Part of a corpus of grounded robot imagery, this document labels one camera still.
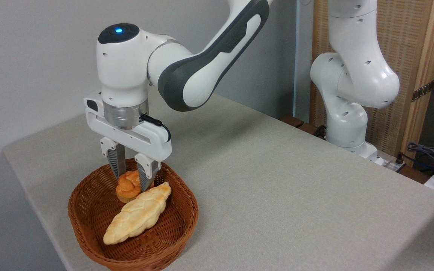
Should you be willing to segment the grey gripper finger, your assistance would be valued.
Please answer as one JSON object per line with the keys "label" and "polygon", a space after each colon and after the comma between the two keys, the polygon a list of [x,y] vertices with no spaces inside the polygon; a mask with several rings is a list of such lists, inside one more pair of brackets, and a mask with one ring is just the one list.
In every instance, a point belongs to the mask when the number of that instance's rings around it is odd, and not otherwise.
{"label": "grey gripper finger", "polygon": [[100,141],[103,156],[107,158],[116,180],[126,173],[125,147],[115,141],[103,137]]}
{"label": "grey gripper finger", "polygon": [[141,192],[145,192],[147,189],[149,189],[156,177],[156,174],[160,170],[161,162],[155,161],[142,153],[137,153],[134,158],[138,166],[140,189]]}

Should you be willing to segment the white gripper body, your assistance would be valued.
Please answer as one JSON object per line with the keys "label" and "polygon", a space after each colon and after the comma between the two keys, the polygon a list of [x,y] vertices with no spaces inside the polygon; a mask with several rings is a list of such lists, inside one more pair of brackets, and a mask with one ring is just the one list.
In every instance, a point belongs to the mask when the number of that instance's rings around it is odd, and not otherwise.
{"label": "white gripper body", "polygon": [[97,92],[84,98],[84,104],[87,124],[92,131],[154,161],[162,162],[170,156],[171,141],[168,140],[168,132],[163,127],[143,122],[131,130],[122,130],[109,124],[104,117],[102,98]]}

